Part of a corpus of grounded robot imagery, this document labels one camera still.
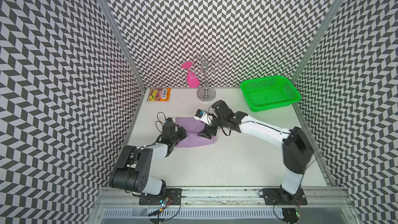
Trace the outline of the purple long pants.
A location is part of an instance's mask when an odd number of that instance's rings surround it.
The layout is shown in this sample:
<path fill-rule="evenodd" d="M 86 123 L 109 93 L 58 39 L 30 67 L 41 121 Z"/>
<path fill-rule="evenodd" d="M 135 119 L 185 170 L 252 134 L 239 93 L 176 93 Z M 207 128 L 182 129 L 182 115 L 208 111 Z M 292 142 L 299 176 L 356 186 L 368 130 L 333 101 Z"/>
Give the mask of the purple long pants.
<path fill-rule="evenodd" d="M 212 145 L 217 141 L 215 136 L 212 139 L 200 137 L 199 133 L 204 130 L 205 123 L 195 120 L 193 117 L 177 117 L 176 124 L 183 127 L 187 134 L 187 137 L 176 146 L 178 148 Z"/>

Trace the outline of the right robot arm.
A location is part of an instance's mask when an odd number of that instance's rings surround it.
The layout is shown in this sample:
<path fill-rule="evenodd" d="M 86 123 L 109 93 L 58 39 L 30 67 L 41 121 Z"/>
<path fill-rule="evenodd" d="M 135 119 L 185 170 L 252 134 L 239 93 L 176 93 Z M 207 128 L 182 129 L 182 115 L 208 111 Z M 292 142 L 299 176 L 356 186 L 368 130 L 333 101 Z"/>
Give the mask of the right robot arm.
<path fill-rule="evenodd" d="M 263 189 L 265 197 L 275 197 L 276 203 L 293 205 L 304 196 L 301 183 L 314 155 L 314 149 L 299 127 L 286 129 L 260 121 L 247 113 L 233 112 L 223 100 L 215 102 L 210 109 L 214 113 L 197 110 L 194 118 L 205 124 L 198 136 L 211 139 L 217 131 L 227 128 L 229 131 L 249 134 L 281 149 L 286 170 L 284 180 L 278 189 Z"/>

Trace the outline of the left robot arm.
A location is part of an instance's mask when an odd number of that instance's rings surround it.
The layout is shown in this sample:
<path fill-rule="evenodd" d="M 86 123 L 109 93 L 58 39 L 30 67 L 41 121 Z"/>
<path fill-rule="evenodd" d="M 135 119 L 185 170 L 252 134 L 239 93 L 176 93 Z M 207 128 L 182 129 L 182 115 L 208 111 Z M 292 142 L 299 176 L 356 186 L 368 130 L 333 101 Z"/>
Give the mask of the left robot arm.
<path fill-rule="evenodd" d="M 187 138 L 186 130 L 167 121 L 156 141 L 148 146 L 126 145 L 109 176 L 109 187 L 126 193 L 141 193 L 157 198 L 166 197 L 166 182 L 150 177 L 153 161 L 168 157 L 178 143 Z"/>

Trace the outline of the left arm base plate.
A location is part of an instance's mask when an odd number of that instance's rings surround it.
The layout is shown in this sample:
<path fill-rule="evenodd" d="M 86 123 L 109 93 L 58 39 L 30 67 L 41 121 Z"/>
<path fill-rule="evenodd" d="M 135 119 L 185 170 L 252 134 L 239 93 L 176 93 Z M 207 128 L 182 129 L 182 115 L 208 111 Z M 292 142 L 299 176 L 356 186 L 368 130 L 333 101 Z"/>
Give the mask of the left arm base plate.
<path fill-rule="evenodd" d="M 171 197 L 172 206 L 180 205 L 181 194 L 181 188 L 167 188 L 162 190 L 159 195 L 142 193 L 139 199 L 139 205 L 161 206 L 166 201 L 166 197 Z"/>

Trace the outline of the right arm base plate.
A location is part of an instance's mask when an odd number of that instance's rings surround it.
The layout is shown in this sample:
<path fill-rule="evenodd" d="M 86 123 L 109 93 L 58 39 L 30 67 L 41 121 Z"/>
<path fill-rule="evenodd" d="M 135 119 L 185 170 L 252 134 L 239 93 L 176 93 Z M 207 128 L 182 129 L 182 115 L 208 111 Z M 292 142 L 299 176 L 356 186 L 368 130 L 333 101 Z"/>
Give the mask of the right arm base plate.
<path fill-rule="evenodd" d="M 295 194 L 290 194 L 286 190 L 279 188 L 263 188 L 260 193 L 267 206 L 271 205 L 289 205 L 305 206 L 308 205 L 304 190 L 299 187 Z"/>

